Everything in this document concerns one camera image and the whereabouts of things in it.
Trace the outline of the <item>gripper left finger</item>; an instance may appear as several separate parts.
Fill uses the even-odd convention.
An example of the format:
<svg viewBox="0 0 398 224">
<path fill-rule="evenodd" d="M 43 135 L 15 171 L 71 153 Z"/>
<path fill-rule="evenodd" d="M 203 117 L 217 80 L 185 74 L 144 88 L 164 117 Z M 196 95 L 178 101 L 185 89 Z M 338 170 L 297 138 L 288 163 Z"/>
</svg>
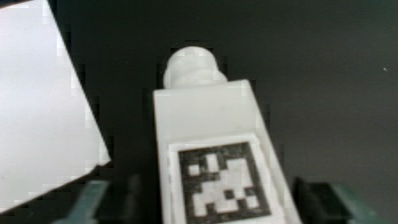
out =
<svg viewBox="0 0 398 224">
<path fill-rule="evenodd" d="M 132 175 L 123 184 L 91 180 L 70 212 L 52 224 L 141 224 L 141 192 L 139 175 Z"/>
</svg>

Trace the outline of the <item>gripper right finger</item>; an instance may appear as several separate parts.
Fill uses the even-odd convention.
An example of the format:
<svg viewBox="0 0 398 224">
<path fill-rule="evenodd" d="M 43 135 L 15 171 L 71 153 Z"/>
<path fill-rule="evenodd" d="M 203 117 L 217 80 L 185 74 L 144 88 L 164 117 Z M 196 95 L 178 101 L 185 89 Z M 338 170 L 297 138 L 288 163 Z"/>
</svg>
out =
<svg viewBox="0 0 398 224">
<path fill-rule="evenodd" d="M 297 178 L 293 199 L 304 224 L 388 224 L 343 184 Z"/>
</svg>

